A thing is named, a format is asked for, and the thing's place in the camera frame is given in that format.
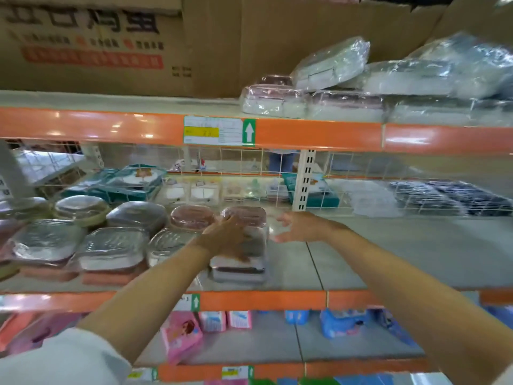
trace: white sleeve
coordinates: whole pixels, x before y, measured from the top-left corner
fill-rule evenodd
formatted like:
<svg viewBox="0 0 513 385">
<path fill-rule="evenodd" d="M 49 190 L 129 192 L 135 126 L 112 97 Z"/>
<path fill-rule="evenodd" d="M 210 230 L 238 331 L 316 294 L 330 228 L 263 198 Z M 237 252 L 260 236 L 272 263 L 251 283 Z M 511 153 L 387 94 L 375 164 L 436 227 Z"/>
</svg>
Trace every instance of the white sleeve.
<svg viewBox="0 0 513 385">
<path fill-rule="evenodd" d="M 118 385 L 131 365 L 103 338 L 68 329 L 39 349 L 0 359 L 6 385 Z"/>
<path fill-rule="evenodd" d="M 513 364 L 510 365 L 492 385 L 511 385 L 513 383 Z"/>
</svg>

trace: forearm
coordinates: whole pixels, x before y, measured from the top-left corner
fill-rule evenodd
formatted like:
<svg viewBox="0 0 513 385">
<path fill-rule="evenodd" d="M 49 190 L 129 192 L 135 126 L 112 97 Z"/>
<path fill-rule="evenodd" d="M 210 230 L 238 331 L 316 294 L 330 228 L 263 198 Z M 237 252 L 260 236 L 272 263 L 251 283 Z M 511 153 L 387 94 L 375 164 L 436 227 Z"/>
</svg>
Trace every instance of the forearm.
<svg viewBox="0 0 513 385">
<path fill-rule="evenodd" d="M 454 384 L 488 384 L 513 362 L 513 332 L 459 292 L 343 226 L 340 252 Z"/>
<path fill-rule="evenodd" d="M 203 246 L 189 244 L 152 267 L 78 324 L 135 362 L 196 275 L 210 259 Z"/>
</svg>

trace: hand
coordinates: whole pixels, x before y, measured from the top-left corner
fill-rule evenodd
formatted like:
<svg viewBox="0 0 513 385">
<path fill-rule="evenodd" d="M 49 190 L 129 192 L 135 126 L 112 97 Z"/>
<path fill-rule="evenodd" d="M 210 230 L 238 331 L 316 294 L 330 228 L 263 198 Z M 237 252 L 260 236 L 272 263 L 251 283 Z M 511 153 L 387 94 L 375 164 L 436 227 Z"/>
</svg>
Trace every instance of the hand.
<svg viewBox="0 0 513 385">
<path fill-rule="evenodd" d="M 277 243 L 325 241 L 335 229 L 348 229 L 342 223 L 320 218 L 310 212 L 286 212 L 277 220 L 282 222 L 284 227 L 291 226 L 289 232 L 272 237 Z"/>
<path fill-rule="evenodd" d="M 209 225 L 203 234 L 194 238 L 191 244 L 199 245 L 208 250 L 210 258 L 221 255 L 248 262 L 243 255 L 240 244 L 244 241 L 244 226 L 236 216 L 228 216 Z"/>
</svg>

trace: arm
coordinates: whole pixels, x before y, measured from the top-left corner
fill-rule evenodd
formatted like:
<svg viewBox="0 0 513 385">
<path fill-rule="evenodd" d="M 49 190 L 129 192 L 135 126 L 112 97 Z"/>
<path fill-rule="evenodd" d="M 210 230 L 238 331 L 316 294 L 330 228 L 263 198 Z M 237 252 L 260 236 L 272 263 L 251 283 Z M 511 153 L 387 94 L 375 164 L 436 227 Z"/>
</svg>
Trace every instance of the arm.
<svg viewBox="0 0 513 385">
<path fill-rule="evenodd" d="M 513 362 L 513 331 L 462 294 L 341 223 L 311 213 L 279 218 L 277 242 L 325 241 L 455 384 L 491 384 Z"/>
<path fill-rule="evenodd" d="M 133 364 L 197 274 L 220 253 L 240 258 L 244 238 L 235 218 L 215 223 L 173 257 L 152 267 L 78 324 Z"/>
</svg>

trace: red label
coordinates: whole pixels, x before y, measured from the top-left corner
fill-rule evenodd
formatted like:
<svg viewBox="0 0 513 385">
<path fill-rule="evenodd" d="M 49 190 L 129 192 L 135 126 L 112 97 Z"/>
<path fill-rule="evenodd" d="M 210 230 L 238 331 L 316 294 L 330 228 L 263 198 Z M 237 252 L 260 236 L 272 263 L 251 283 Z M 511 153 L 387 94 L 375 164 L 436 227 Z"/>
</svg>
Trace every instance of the red label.
<svg viewBox="0 0 513 385">
<path fill-rule="evenodd" d="M 161 55 L 21 47 L 23 58 L 36 64 L 76 64 L 134 69 L 163 69 Z"/>
</svg>

